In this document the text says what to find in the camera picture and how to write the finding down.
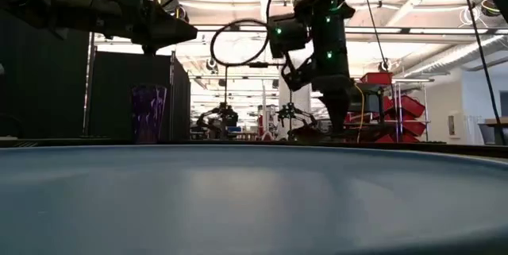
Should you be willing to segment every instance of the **white wall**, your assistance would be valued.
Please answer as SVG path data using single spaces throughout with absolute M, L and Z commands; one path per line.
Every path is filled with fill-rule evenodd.
M 496 52 L 486 58 L 487 62 L 507 57 L 507 51 Z M 472 68 L 482 65 L 480 59 L 465 64 L 466 68 Z M 500 64 L 489 68 L 491 76 L 492 88 L 498 112 L 501 114 L 500 91 L 508 91 L 508 64 Z M 485 72 L 475 71 L 463 73 L 463 98 L 464 113 L 471 116 L 481 116 L 483 118 L 493 118 L 494 110 L 492 109 L 492 101 L 489 95 L 487 79 Z
M 489 63 L 507 57 L 507 51 L 499 51 L 487 56 Z M 462 68 L 482 65 L 478 58 L 464 64 Z M 493 118 L 491 97 L 483 70 L 476 72 L 456 68 L 451 75 L 436 76 L 435 83 L 428 84 L 427 107 L 429 113 L 429 140 L 445 141 L 458 145 L 482 145 L 483 139 L 478 124 L 486 118 Z M 508 64 L 489 68 L 498 112 L 501 114 L 500 91 L 508 91 Z M 414 96 L 423 99 L 422 92 Z M 453 114 L 456 136 L 448 131 L 448 116 Z
M 451 75 L 437 77 L 434 83 L 426 84 L 427 113 L 429 114 L 429 141 L 443 141 L 462 145 L 467 142 L 462 115 L 462 73 L 456 69 Z M 423 103 L 423 91 L 413 93 Z M 448 116 L 455 120 L 455 136 L 448 131 Z

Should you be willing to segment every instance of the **ceiling duct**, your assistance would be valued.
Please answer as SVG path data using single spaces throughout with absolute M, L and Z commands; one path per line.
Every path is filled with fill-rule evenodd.
M 506 44 L 508 38 L 505 36 L 487 37 L 482 39 L 483 53 L 485 56 L 491 53 L 507 50 Z M 424 60 L 420 64 L 412 67 L 410 71 L 406 71 L 403 77 L 415 77 L 423 73 L 437 73 L 450 71 L 462 64 L 479 58 L 479 47 L 477 42 L 470 44 L 457 45 L 444 52 Z

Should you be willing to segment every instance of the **fluorescent light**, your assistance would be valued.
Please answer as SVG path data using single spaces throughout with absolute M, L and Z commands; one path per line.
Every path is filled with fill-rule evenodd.
M 242 25 L 240 27 L 240 30 L 243 30 L 243 31 L 255 31 L 255 32 L 265 32 L 267 31 L 267 29 L 263 26 L 258 26 L 258 25 Z
M 428 83 L 434 79 L 392 79 L 392 83 Z
M 225 79 L 224 76 L 217 75 L 189 75 L 189 79 Z M 260 80 L 260 79 L 279 79 L 279 76 L 228 76 L 228 80 Z
M 222 29 L 223 25 L 195 25 L 198 31 L 216 31 Z
M 378 33 L 400 33 L 402 29 L 399 28 L 377 28 Z
M 345 28 L 346 33 L 374 33 L 374 28 Z
M 474 29 L 411 29 L 415 34 L 475 34 Z M 479 29 L 478 33 L 487 33 L 487 29 Z
M 400 33 L 401 28 L 376 28 L 378 33 Z M 346 33 L 375 33 L 374 28 L 346 27 Z

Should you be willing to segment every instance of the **black partition wall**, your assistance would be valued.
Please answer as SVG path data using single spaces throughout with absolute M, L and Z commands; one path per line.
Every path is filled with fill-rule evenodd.
M 189 116 L 186 131 L 180 128 L 180 122 L 184 114 L 190 113 L 190 97 L 179 95 L 181 90 L 190 91 L 190 83 L 178 60 L 172 63 L 171 56 L 116 52 L 97 52 L 94 58 L 88 127 L 91 136 L 133 139 L 131 88 L 141 83 L 167 88 L 161 141 L 188 138 Z
M 79 137 L 83 131 L 89 33 L 62 41 L 0 11 L 0 133 Z M 10 127 L 16 118 L 20 128 Z

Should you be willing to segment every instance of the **metal pole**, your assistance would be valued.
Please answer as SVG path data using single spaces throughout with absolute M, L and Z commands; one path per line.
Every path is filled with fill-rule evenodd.
M 398 85 L 398 116 L 400 119 L 400 139 L 402 140 L 402 136 L 404 134 L 404 129 L 402 127 L 404 120 L 402 120 L 402 88 L 401 84 Z
M 425 84 L 421 85 L 423 87 L 423 99 L 425 101 L 425 138 L 429 141 L 429 108 L 427 107 L 427 90 L 425 88 Z
M 175 140 L 175 62 L 176 62 L 176 48 L 171 51 L 171 66 L 169 70 L 169 83 L 170 83 L 170 112 L 169 112 L 169 141 Z
M 224 103 L 228 103 L 228 67 L 225 67 Z
M 261 83 L 263 84 L 263 133 L 266 133 L 268 131 L 268 117 L 267 117 L 267 93 L 266 89 L 264 87 L 264 81 L 261 80 Z
M 293 102 L 293 91 L 291 91 L 291 89 L 289 90 L 289 102 L 292 103 Z M 290 118 L 289 118 L 289 130 L 292 131 L 293 130 L 293 118 L 291 117 L 292 115 L 290 114 Z
M 90 136 L 90 104 L 92 99 L 92 80 L 94 76 L 94 60 L 97 47 L 95 46 L 95 33 L 90 33 L 90 51 L 88 52 L 87 86 L 85 94 L 85 109 L 83 119 L 83 134 Z
M 392 91 L 391 91 L 391 98 L 393 99 L 393 102 L 394 102 L 394 108 L 395 108 L 395 114 L 398 114 L 398 102 L 397 102 L 397 83 L 394 84 L 394 86 L 392 86 Z M 400 123 L 400 118 L 399 117 L 396 117 L 397 118 L 397 123 L 395 123 L 395 135 L 397 137 L 397 143 L 400 142 L 400 131 L 398 130 L 398 127 L 399 127 L 399 123 Z

